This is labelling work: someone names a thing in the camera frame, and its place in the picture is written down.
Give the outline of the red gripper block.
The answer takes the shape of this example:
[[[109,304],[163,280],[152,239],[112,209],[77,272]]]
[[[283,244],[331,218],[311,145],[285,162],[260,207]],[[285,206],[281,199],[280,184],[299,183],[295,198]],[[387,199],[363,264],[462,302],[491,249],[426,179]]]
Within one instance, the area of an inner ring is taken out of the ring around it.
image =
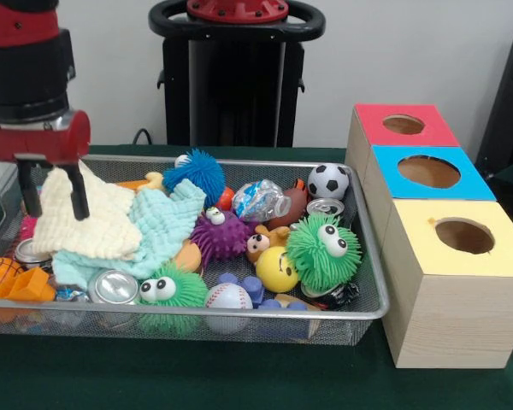
[[[37,187],[31,177],[33,163],[25,160],[68,164],[66,173],[72,185],[74,217],[77,220],[89,217],[85,182],[76,163],[89,152],[90,141],[90,120],[81,110],[70,110],[54,120],[20,125],[0,124],[0,161],[18,160],[18,182],[25,209],[31,217],[40,217],[42,209]]]

